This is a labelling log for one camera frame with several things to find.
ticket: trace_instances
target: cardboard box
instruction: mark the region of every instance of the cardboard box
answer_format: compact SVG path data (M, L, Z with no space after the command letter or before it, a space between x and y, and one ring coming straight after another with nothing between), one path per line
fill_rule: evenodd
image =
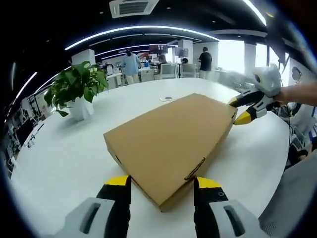
M161 211L203 176L237 109L200 94L167 103L104 134L108 151Z

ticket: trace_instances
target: person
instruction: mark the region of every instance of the person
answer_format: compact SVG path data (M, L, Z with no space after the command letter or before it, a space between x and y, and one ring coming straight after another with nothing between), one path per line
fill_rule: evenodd
M188 59L187 58L183 58L182 59L182 64L188 63Z
M287 103L301 103L317 107L317 82L297 84L282 87L274 100L285 105Z
M126 55L123 57L121 66L124 67L124 74L128 84L139 83L139 67L141 67L138 56L132 53L131 49L126 50Z
M199 56L200 61L200 72L199 72L199 78L202 79L209 79L210 72L211 72L211 62L212 57L211 54L208 52L207 47L203 47L203 52Z
M311 140L311 143L307 147L307 149L303 149L300 151L297 151L296 147L291 144L288 150L288 161L290 162L290 165L287 165L285 167L285 170L292 167L293 165L297 164L298 162L301 162L305 158L312 155L312 152L317 149L317 136L313 137Z
M282 104L296 102L317 106L316 91L317 82L292 85L283 87L274 99ZM261 228L274 237L289 237L305 213L310 212L308 207L317 191L316 139L307 155L298 159L300 161L283 173L274 196L259 217Z
M164 63L167 63L167 61L166 61L165 55L160 55L158 57L158 60L159 60L158 73L160 73L160 66Z

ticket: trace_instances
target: office chair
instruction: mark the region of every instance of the office chair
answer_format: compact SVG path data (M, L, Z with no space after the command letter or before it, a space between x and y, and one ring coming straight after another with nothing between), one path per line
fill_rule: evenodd
M176 66L172 63L161 64L158 79L176 78Z
M181 65L181 78L196 78L195 65L186 63Z

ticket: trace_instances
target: window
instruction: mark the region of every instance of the window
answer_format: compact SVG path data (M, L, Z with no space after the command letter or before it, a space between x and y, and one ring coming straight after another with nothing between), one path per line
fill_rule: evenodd
M285 60L287 60L289 54L285 53ZM278 56L274 52L274 50L270 47L269 48L269 63L274 63L278 67ZM263 67L266 66L266 45L257 44L256 47L256 67ZM289 61L284 70L284 66L280 65L280 73L283 86L288 86L289 82Z
M244 73L244 41L220 41L218 66L226 70Z
M168 63L173 62L172 47L171 47L171 48L168 48L168 49L167 49L167 52L168 52L168 53L165 54L166 61L167 61Z

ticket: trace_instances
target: man in blue shirt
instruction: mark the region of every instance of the man in blue shirt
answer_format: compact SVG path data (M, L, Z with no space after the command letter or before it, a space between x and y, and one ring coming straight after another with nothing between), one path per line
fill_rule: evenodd
M126 55L123 57L121 66L124 67L124 74L128 84L139 83L139 67L141 67L139 58L132 53L131 49L127 49Z

